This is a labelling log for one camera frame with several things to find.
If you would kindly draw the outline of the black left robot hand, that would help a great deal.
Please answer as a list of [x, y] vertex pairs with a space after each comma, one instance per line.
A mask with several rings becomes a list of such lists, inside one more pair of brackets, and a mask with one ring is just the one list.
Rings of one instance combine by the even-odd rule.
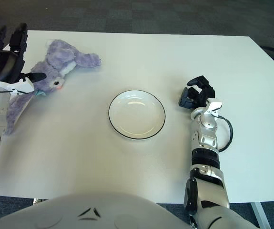
[[7, 27], [0, 27], [0, 82], [17, 83], [20, 79], [29, 78], [32, 83], [44, 80], [44, 73], [23, 73], [24, 53], [27, 49], [28, 26], [20, 23], [10, 38], [10, 50], [4, 50], [4, 39]]

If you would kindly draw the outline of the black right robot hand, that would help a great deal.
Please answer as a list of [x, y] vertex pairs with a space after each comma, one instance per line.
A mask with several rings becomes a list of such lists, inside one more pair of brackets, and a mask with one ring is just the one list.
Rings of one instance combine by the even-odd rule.
[[183, 89], [179, 106], [187, 109], [206, 107], [207, 99], [215, 98], [215, 90], [203, 76], [191, 79]]

